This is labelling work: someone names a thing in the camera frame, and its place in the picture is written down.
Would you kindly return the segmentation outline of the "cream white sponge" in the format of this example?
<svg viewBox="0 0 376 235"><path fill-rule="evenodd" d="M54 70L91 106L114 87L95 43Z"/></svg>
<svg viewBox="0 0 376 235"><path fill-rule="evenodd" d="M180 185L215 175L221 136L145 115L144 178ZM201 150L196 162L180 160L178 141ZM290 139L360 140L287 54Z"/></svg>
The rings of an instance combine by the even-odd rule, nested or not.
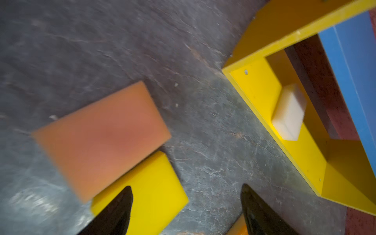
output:
<svg viewBox="0 0 376 235"><path fill-rule="evenodd" d="M297 84L283 87L271 120L283 140L299 139L306 106L307 100Z"/></svg>

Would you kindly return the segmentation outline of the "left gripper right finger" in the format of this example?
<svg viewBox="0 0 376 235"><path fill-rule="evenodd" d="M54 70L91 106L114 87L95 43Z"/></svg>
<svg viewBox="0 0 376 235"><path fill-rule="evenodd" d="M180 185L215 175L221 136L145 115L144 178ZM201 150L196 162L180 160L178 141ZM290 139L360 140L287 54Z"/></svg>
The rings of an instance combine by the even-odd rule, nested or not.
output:
<svg viewBox="0 0 376 235"><path fill-rule="evenodd" d="M240 193L242 211L250 235L298 235L248 184Z"/></svg>

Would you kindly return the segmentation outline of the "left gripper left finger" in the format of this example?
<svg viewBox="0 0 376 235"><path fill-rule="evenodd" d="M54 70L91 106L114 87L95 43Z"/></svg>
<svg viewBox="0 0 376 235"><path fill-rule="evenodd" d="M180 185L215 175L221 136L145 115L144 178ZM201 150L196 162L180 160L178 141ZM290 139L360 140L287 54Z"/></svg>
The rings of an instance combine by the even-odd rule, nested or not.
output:
<svg viewBox="0 0 376 235"><path fill-rule="evenodd" d="M133 193L125 187L79 235L125 235L128 230Z"/></svg>

